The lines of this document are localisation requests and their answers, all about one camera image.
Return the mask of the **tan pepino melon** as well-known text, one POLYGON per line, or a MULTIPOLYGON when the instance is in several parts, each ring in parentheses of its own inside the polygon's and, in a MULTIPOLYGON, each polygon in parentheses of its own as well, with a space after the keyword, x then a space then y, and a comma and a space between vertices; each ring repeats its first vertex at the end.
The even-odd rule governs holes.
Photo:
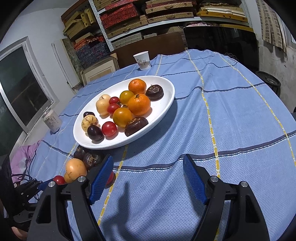
POLYGON ((80 176, 87 175, 87 169, 84 162, 76 158, 67 161, 65 170, 73 181, 80 176))

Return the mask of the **dark purple plum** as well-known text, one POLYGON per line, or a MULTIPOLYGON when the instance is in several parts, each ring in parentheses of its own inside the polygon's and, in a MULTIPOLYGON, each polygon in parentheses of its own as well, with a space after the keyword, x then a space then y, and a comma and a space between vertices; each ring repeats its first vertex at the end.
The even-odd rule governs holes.
POLYGON ((87 134, 88 134, 88 137, 95 142, 100 141, 104 137, 104 134, 101 128, 95 125, 90 125, 88 127, 87 134))
POLYGON ((93 115, 93 116, 95 116, 95 114, 94 114, 93 112, 91 112, 91 111, 86 111, 86 112, 83 114, 83 117, 86 117, 86 116, 88 116, 88 115, 93 115))

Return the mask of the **large orange tomato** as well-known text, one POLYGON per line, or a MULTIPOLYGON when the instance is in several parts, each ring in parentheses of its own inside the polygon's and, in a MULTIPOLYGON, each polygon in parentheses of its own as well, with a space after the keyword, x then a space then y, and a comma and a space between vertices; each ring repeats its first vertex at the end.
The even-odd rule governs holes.
POLYGON ((114 112, 112 119, 117 126, 125 128, 127 123, 133 119, 133 114, 128 108, 119 108, 114 112))

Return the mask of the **large yellow pepino melon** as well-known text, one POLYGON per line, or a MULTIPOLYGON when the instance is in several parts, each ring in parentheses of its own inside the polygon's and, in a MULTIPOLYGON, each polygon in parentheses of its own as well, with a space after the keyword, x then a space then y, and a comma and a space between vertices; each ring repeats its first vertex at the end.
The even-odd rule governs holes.
POLYGON ((101 116, 108 115, 109 100, 100 99, 96 102, 96 109, 101 116))

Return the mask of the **large dark water chestnut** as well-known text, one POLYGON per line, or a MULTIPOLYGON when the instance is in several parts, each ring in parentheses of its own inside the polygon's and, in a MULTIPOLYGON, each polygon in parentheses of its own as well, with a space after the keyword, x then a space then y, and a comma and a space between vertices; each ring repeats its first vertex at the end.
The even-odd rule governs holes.
POLYGON ((151 85, 145 92, 145 95, 150 99, 150 100, 159 100, 163 97, 164 91, 163 88, 158 85, 151 85))

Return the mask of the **pink cloth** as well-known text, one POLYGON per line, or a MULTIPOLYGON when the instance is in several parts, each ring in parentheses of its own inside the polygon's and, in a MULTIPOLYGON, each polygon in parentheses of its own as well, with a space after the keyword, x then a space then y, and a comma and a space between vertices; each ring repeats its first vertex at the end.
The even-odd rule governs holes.
POLYGON ((11 160, 11 179, 13 183, 21 182, 25 178, 29 164, 33 160, 40 142, 21 146, 13 156, 11 160))

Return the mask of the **striped pepino melon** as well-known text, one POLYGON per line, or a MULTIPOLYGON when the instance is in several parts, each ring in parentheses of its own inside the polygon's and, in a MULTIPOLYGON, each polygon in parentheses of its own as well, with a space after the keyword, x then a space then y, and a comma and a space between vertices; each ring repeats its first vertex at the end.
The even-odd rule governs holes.
POLYGON ((99 126, 98 119, 92 114, 86 115, 81 122, 81 128, 84 132, 87 132, 90 126, 99 126))

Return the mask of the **sliding window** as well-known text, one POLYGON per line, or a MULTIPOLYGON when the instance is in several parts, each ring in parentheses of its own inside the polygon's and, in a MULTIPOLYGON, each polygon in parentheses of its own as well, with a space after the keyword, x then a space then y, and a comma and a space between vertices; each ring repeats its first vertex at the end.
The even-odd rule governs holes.
POLYGON ((28 37, 1 51, 1 156, 22 144, 56 99, 28 37))

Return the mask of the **white oval plate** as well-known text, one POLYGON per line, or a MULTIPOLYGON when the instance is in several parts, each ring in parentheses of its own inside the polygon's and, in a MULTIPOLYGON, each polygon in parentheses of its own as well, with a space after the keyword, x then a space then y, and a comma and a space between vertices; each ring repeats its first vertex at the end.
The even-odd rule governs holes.
POLYGON ((140 76, 119 82, 88 101, 73 127, 75 141, 92 150, 129 144, 165 116, 175 98, 170 80, 140 76))

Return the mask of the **orange tangerine front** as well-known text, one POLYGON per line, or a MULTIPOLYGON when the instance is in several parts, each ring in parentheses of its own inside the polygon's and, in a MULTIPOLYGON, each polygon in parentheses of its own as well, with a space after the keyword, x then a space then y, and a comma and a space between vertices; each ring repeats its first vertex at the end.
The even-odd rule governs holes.
POLYGON ((127 106, 135 116, 141 116, 150 110, 151 101, 145 94, 136 94, 129 99, 127 106))

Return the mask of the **orange tangerine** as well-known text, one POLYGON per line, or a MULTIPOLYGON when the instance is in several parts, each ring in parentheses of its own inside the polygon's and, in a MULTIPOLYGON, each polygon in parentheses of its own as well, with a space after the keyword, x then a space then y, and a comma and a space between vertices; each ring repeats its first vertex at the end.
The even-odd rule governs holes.
POLYGON ((150 110, 151 101, 145 94, 136 94, 129 99, 127 106, 135 116, 141 116, 150 110))
POLYGON ((145 94, 147 89, 147 84, 139 78, 133 79, 128 84, 128 90, 133 92, 134 94, 145 94))

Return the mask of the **framed picture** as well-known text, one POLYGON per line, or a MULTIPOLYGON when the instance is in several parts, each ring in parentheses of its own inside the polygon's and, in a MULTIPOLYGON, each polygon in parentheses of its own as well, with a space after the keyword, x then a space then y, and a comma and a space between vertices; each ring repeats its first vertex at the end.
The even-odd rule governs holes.
POLYGON ((86 86, 88 83, 102 77, 108 75, 110 73, 114 73, 119 69, 118 65, 118 57, 116 53, 113 53, 106 58, 100 60, 94 65, 88 67, 87 69, 81 72, 82 83, 86 86))

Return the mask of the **brown wooden board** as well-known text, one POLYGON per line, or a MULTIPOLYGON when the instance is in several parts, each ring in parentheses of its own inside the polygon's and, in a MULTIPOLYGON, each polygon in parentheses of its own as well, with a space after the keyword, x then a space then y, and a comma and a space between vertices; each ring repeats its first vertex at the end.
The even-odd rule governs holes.
POLYGON ((172 55, 178 54, 185 50, 185 45, 180 32, 168 33, 143 39, 112 51, 117 55, 119 68, 136 63, 135 54, 148 51, 150 59, 159 54, 172 55))

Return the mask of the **white metal shelf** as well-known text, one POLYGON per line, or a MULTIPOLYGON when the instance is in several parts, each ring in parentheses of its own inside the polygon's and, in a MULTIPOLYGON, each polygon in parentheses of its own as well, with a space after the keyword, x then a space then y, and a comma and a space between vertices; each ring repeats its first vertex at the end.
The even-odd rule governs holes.
POLYGON ((118 34, 114 37, 108 37, 106 30, 102 24, 100 15, 106 11, 105 8, 101 10, 97 10, 96 5, 94 4, 94 1, 88 1, 91 9, 93 10, 93 13, 95 15, 96 20, 98 21, 100 30, 104 36, 104 39, 108 45, 109 50, 112 52, 114 50, 114 46, 112 42, 114 42, 117 39, 123 38, 127 35, 140 32, 142 30, 152 28, 152 27, 157 27, 161 25, 166 25, 166 24, 173 24, 173 23, 181 23, 181 22, 222 22, 222 23, 230 23, 234 25, 241 25, 241 26, 246 26, 251 28, 251 23, 248 21, 248 18, 245 18, 247 21, 239 21, 234 19, 234 16, 232 15, 226 15, 223 14, 223 16, 213 16, 213 15, 205 15, 205 16, 193 16, 193 17, 185 17, 185 18, 172 18, 172 17, 166 17, 166 19, 163 19, 161 21, 147 21, 147 25, 139 26, 134 29, 129 29, 125 30, 123 33, 118 34))

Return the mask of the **hanging checked cloth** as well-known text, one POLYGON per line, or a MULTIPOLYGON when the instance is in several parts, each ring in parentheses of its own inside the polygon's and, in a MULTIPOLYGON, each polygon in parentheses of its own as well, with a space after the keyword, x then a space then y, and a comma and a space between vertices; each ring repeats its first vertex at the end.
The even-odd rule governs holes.
POLYGON ((288 29, 283 20, 265 1, 256 0, 256 5, 263 42, 271 44, 287 54, 288 29))

